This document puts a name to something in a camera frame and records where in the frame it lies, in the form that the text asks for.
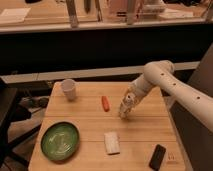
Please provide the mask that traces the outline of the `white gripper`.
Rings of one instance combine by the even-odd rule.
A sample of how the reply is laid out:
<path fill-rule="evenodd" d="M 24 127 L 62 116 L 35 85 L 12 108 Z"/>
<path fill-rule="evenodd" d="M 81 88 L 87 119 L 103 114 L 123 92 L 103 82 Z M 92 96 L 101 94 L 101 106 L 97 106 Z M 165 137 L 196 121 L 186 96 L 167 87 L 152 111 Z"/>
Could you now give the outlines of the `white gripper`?
<path fill-rule="evenodd" d="M 123 116 L 126 117 L 132 108 L 136 106 L 148 93 L 154 88 L 154 85 L 150 83 L 144 75 L 139 76 L 135 79 L 128 89 L 127 97 L 130 101 L 124 101 L 123 105 Z"/>

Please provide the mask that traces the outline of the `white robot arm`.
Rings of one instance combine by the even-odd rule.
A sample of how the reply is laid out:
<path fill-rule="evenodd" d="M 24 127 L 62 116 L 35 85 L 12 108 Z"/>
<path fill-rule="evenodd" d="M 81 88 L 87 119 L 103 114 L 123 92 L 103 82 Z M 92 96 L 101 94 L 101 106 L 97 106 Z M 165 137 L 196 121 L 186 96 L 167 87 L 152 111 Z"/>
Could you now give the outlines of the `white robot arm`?
<path fill-rule="evenodd" d="M 149 62 L 142 74 L 128 87 L 119 107 L 119 115 L 126 118 L 148 93 L 158 86 L 173 96 L 206 128 L 213 132 L 213 98 L 179 81 L 173 76 L 174 64 L 168 60 Z"/>

